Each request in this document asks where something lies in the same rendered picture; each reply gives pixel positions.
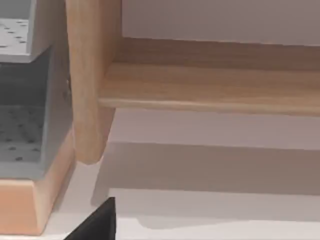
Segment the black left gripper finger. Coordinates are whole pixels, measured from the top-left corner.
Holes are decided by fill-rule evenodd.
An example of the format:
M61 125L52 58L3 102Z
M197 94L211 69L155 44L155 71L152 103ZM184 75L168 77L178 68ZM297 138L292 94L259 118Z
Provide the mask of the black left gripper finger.
M115 197L109 197L63 240L116 240Z

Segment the open wooden shelf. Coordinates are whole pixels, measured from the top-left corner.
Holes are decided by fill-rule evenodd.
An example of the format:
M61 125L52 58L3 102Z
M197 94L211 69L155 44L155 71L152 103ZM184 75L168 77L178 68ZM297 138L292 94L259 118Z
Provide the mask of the open wooden shelf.
M97 163L117 108L320 116L320 45L123 35L123 0L65 0L76 159Z

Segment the pale wooden drawer front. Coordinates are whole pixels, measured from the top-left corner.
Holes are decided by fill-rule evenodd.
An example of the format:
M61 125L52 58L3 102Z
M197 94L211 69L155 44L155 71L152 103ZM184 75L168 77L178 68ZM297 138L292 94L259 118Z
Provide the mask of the pale wooden drawer front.
M42 179L0 179L0 235L42 234L74 156L73 131L69 130Z

